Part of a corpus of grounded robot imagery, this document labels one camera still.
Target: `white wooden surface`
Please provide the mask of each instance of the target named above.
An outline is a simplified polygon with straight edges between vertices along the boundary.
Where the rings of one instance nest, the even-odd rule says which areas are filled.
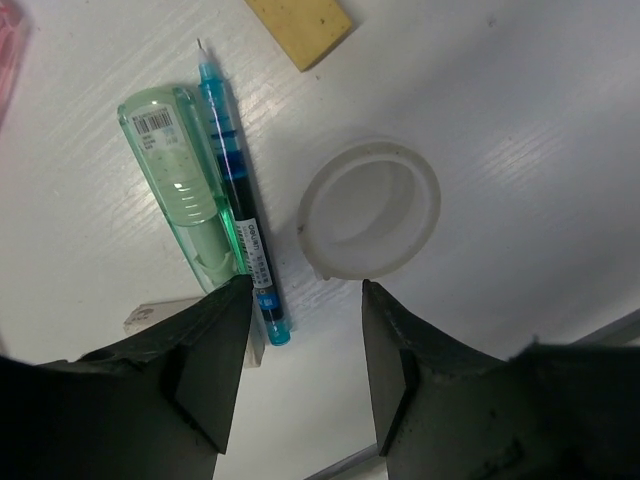
[[[373,442],[359,285],[316,280],[302,193],[360,136],[417,148],[443,210],[383,283],[507,356],[638,307],[640,10],[635,0],[345,0],[358,28],[300,74],[240,0],[31,0],[0,132],[0,335],[16,358],[76,358],[140,303],[197,295],[115,118],[148,86],[195,83],[195,39],[240,99],[292,343],[243,374],[216,478],[296,480]]]

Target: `blue pen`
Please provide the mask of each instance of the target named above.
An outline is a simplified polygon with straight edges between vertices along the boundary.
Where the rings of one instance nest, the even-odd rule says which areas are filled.
[[[253,286],[267,326],[269,340],[273,345],[284,345],[289,342],[291,335],[284,318],[276,278],[273,275],[269,252],[258,221],[247,165],[238,141],[238,131],[229,112],[227,102],[231,101],[231,98],[227,95],[222,75],[209,60],[200,39],[198,39],[198,47],[198,69],[201,81],[199,87],[206,105],[207,133],[210,135],[211,146],[224,178],[247,269],[253,278]]]

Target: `round white lid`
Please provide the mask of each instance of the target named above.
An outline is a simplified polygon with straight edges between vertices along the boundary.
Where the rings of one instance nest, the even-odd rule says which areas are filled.
[[[324,279],[378,278],[425,245],[440,216],[435,172],[388,141],[351,148],[318,172],[298,210],[298,240]]]

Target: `yellow eraser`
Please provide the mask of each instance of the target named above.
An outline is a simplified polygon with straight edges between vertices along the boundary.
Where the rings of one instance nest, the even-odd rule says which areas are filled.
[[[245,0],[302,72],[349,33],[351,19],[335,0]]]

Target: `pink object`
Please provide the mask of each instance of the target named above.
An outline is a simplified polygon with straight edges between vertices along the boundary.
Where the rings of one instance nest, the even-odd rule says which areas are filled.
[[[28,33],[27,19],[12,0],[0,0],[0,125],[24,51]]]

